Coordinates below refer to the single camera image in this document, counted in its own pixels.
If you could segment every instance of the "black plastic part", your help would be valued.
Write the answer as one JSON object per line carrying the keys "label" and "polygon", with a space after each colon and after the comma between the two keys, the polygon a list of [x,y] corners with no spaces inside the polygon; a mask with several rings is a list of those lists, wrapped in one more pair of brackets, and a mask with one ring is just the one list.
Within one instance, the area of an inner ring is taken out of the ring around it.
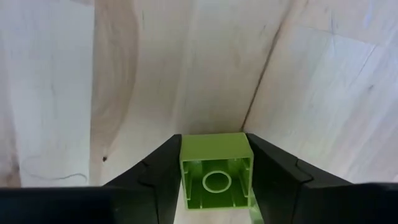
{"label": "black plastic part", "polygon": [[351,184],[247,134],[253,191],[264,223],[391,223],[397,184]]}
{"label": "black plastic part", "polygon": [[1,189],[0,223],[172,224],[181,135],[103,187]]}

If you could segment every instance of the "plywood panel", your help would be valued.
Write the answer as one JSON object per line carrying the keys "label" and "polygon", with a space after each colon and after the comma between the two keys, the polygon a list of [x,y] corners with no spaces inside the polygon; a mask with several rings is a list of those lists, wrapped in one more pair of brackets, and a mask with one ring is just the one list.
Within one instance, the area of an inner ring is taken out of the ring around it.
{"label": "plywood panel", "polygon": [[[100,183],[133,166],[174,133],[241,130],[289,1],[120,0],[120,4],[130,4],[133,12],[114,7],[112,13],[126,14],[138,23],[137,37],[130,35],[132,41],[138,40],[138,49],[126,53],[137,54],[128,59],[137,60],[137,68],[134,84],[129,84],[132,93],[125,92],[124,99],[130,100],[123,108],[125,115],[113,117],[113,124],[122,120],[117,134],[96,156],[96,161],[106,160]],[[110,49],[124,45],[113,40]],[[112,74],[121,77],[124,72]],[[99,125],[116,130],[110,123]]]}
{"label": "plywood panel", "polygon": [[93,13],[67,0],[1,1],[1,93],[24,187],[88,184]]}
{"label": "plywood panel", "polygon": [[393,181],[398,51],[381,24],[396,3],[361,2],[295,2],[245,130],[353,182]]}

